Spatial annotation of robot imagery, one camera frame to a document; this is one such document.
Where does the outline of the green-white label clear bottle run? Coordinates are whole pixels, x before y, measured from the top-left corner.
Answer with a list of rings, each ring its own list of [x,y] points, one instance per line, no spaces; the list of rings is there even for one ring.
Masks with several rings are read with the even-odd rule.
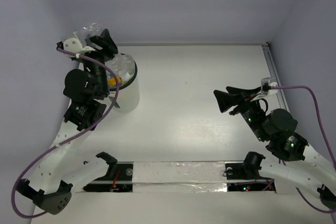
[[[121,55],[121,65],[119,76],[123,83],[128,82],[135,73],[135,61],[131,55],[122,54]]]

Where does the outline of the orange-label bottle yellow cap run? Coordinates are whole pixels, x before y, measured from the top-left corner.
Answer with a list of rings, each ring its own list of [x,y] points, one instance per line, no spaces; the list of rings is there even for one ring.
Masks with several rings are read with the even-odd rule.
[[[122,79],[120,78],[120,76],[117,76],[117,80],[118,80],[119,85],[122,86]],[[114,88],[117,84],[115,78],[113,77],[111,73],[107,73],[107,83],[110,89]]]

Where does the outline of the clear unlabelled plastic bottle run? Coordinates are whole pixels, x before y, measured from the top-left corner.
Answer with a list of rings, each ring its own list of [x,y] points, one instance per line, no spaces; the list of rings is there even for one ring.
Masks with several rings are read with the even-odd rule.
[[[125,56],[119,53],[107,28],[102,28],[97,23],[87,24],[82,28],[81,35],[87,46],[94,49],[86,53],[88,57],[103,60],[123,81],[128,81],[132,77],[133,67],[128,68]]]

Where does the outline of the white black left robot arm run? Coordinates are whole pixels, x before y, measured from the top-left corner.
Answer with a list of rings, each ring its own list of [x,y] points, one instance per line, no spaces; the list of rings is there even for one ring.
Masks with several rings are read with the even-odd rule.
[[[13,185],[12,209],[22,218],[27,215],[19,211],[16,194],[31,200],[42,214],[56,215],[69,204],[73,193],[99,177],[113,178],[118,167],[116,158],[100,152],[71,173],[66,171],[76,150],[117,103],[116,99],[110,105],[103,103],[110,93],[107,76],[113,74],[106,62],[118,53],[115,42],[108,29],[88,30],[83,38],[73,33],[56,49],[82,63],[83,68],[72,69],[65,77],[63,94],[70,103],[51,148],[27,166],[33,171],[31,175],[23,171]]]

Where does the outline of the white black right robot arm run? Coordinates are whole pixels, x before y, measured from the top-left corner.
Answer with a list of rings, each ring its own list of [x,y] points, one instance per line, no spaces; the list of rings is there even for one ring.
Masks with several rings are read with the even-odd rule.
[[[335,212],[335,161],[321,156],[303,136],[297,133],[298,122],[289,111],[262,109],[260,102],[285,89],[278,83],[264,83],[255,89],[227,86],[226,91],[214,90],[220,112],[241,115],[258,141],[266,143],[280,162],[269,162],[263,154],[248,152],[242,162],[227,165],[224,175],[230,180],[281,179],[316,197],[326,207],[326,214]]]

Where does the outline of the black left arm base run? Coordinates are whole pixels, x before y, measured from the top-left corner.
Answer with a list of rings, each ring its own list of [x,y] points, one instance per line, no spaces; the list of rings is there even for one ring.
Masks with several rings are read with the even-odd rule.
[[[105,176],[87,184],[83,190],[89,193],[131,193],[133,192],[133,163],[120,162],[109,168]]]

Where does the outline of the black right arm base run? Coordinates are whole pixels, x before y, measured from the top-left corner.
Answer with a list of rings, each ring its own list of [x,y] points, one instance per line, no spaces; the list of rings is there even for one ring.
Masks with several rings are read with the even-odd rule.
[[[248,152],[240,162],[225,163],[222,176],[227,179],[228,192],[273,191],[275,181],[259,174],[261,163],[266,157],[257,152]]]

